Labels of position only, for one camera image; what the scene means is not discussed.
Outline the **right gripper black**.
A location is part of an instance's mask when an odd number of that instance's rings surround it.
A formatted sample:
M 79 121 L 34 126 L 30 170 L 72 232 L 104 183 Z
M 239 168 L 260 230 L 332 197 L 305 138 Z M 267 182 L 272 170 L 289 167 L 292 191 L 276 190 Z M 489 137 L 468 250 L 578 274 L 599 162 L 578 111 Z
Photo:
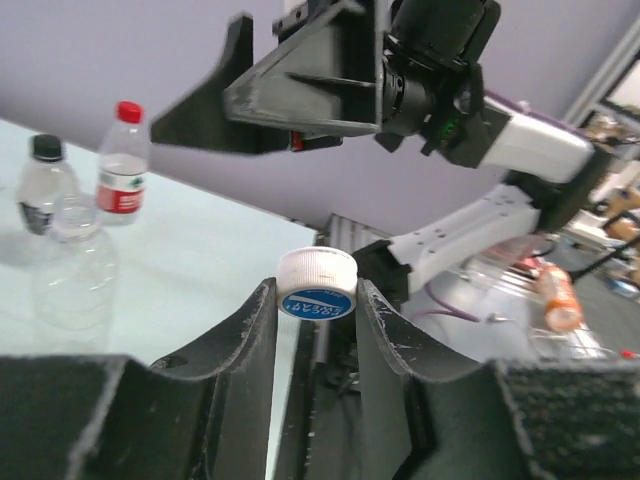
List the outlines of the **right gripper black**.
M 254 65 L 253 18 L 238 15 L 209 76 L 151 121 L 151 142 L 264 155 L 379 133 L 386 5 L 297 1 L 273 21 L 278 44 Z

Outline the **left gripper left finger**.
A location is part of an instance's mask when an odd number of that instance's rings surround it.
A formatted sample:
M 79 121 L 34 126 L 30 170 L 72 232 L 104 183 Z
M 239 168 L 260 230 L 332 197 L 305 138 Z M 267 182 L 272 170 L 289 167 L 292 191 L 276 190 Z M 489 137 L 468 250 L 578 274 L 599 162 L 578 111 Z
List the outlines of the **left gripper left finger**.
M 151 365 L 123 355 L 5 356 L 5 479 L 261 479 L 276 287 Z

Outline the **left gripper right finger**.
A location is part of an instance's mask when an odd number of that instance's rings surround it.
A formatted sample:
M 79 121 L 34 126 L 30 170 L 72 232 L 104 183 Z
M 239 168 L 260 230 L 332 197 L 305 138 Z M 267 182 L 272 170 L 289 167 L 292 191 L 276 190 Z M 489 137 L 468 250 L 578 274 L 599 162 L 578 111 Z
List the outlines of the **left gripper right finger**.
M 635 479 L 635 360 L 478 363 L 357 287 L 367 479 Z

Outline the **red bottle cap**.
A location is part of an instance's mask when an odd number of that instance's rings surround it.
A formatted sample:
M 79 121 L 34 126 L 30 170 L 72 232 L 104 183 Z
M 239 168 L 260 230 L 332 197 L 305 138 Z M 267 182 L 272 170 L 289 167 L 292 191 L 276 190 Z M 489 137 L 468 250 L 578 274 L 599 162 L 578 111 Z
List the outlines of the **red bottle cap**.
M 132 101 L 120 101 L 115 108 L 116 118 L 128 124 L 141 124 L 144 119 L 144 108 Z

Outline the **clear bottle red label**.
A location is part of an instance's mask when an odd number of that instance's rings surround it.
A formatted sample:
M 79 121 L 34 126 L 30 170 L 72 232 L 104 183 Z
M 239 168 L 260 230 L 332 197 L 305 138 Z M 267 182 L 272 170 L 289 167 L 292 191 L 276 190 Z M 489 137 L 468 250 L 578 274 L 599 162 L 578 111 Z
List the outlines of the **clear bottle red label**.
M 142 208 L 150 139 L 144 124 L 116 118 L 98 151 L 96 205 L 108 226 L 133 223 Z

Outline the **black bottle cap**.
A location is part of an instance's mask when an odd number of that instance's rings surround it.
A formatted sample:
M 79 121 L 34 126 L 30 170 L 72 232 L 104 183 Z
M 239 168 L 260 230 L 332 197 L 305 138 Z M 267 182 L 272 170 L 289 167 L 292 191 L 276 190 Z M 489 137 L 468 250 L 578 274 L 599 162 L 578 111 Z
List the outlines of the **black bottle cap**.
M 56 163 L 64 159 L 64 147 L 59 137 L 37 134 L 30 138 L 31 157 L 44 163 Z

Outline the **short clear bottle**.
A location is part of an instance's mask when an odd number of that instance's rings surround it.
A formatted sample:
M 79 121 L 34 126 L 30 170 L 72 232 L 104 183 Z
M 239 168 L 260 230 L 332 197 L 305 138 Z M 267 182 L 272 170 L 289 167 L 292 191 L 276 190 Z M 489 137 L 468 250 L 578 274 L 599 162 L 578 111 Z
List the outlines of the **short clear bottle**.
M 31 157 L 24 166 L 15 195 L 23 226 L 34 235 L 44 235 L 51 221 L 56 201 L 74 194 L 78 187 L 75 171 L 64 159 L 44 163 Z

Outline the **white bottle cap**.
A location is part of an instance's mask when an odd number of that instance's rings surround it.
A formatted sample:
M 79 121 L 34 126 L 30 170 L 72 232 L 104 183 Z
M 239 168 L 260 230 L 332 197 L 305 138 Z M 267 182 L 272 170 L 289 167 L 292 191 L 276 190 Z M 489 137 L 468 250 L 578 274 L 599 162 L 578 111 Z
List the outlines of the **white bottle cap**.
M 285 254 L 276 271 L 278 308 L 300 320 L 331 321 L 356 307 L 358 266 L 348 253 L 305 247 Z

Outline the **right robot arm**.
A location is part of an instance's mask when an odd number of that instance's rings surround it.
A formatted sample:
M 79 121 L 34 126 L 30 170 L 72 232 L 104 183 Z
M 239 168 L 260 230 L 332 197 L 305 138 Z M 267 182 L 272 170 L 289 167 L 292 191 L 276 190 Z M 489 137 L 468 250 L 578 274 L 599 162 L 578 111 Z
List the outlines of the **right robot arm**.
M 495 1 L 306 1 L 253 57 L 253 20 L 229 23 L 209 77 L 150 126 L 154 144 L 228 154 L 302 153 L 372 137 L 505 177 L 440 221 L 357 250 L 359 276 L 388 299 L 497 244 L 564 227 L 604 174 L 607 150 L 485 89 L 479 62 Z

